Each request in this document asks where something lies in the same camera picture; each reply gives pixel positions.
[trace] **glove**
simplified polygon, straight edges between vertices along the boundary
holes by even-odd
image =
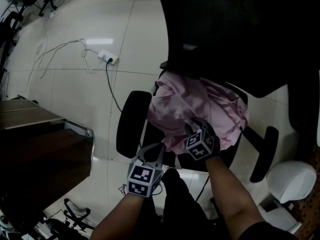
[[[206,160],[219,155],[220,140],[212,126],[204,119],[191,119],[200,128],[194,132],[189,124],[185,124],[187,141],[185,148],[195,160]]]

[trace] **chair armrest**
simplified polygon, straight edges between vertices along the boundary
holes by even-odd
[[[279,131],[272,126],[268,126],[263,139],[248,126],[244,129],[243,135],[259,152],[258,160],[250,178],[252,183],[257,183],[262,181],[269,171],[276,153]]]
[[[116,150],[127,158],[137,154],[152,95],[146,91],[132,91],[122,109],[116,133]]]

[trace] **power strip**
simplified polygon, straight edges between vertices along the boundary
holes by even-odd
[[[112,58],[112,61],[110,62],[112,65],[116,64],[118,62],[118,59],[119,59],[117,56],[113,55],[112,53],[110,53],[110,52],[108,52],[106,50],[101,50],[99,52],[99,54],[98,54],[98,57],[100,59],[105,60],[106,62],[108,62],[108,60],[110,58]]]

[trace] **white cable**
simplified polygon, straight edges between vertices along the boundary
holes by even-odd
[[[92,49],[87,49],[87,42],[86,42],[86,40],[83,39],[83,38],[78,39],[78,40],[71,40],[71,41],[69,41],[69,42],[59,44],[58,46],[50,49],[49,51],[43,52],[43,53],[36,59],[36,61],[34,61],[33,66],[32,66],[32,69],[31,69],[31,72],[30,72],[29,77],[28,77],[28,81],[27,81],[27,84],[26,84],[25,92],[26,92],[27,89],[28,89],[29,82],[30,82],[30,77],[31,77],[31,74],[32,74],[32,72],[33,72],[33,70],[34,70],[35,65],[37,64],[37,62],[41,59],[40,63],[39,63],[38,66],[37,66],[37,69],[39,70],[39,69],[40,69],[40,64],[42,63],[45,55],[48,54],[48,53],[50,53],[50,52],[53,52],[53,51],[54,51],[51,59],[49,60],[47,66],[46,66],[46,68],[45,68],[45,70],[44,70],[43,75],[40,76],[40,78],[43,78],[43,77],[45,76],[45,74],[46,74],[49,66],[50,66],[50,63],[52,62],[53,58],[55,57],[57,51],[60,50],[60,49],[62,49],[62,48],[65,47],[65,46],[67,46],[68,44],[71,44],[71,43],[81,43],[81,44],[83,44],[84,49],[83,49],[82,52],[81,52],[81,57],[82,57],[82,59],[83,59],[83,63],[84,63],[85,70],[86,70],[86,72],[87,72],[88,74],[94,74],[94,73],[96,73],[96,72],[98,72],[98,71],[101,70],[101,69],[97,69],[97,67],[99,66],[99,64],[100,64],[100,62],[102,61],[102,59],[100,59],[99,63],[98,63],[93,69],[89,69],[88,62],[87,62],[87,60],[86,60],[86,56],[87,56],[88,51],[92,51],[92,52],[94,52],[94,53],[96,53],[96,54],[98,54],[98,53],[97,53],[96,51],[92,50]],[[38,51],[38,54],[40,53],[40,50],[41,50],[40,46],[39,46],[38,49],[37,49],[37,51],[39,50],[39,51]]]

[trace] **pink cloth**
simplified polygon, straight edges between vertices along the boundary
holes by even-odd
[[[186,152],[185,123],[199,127],[191,118],[199,117],[211,124],[220,138],[220,149],[236,144],[241,129],[248,125],[247,105],[232,90],[207,79],[193,79],[166,71],[157,81],[147,119],[162,130],[167,151]]]

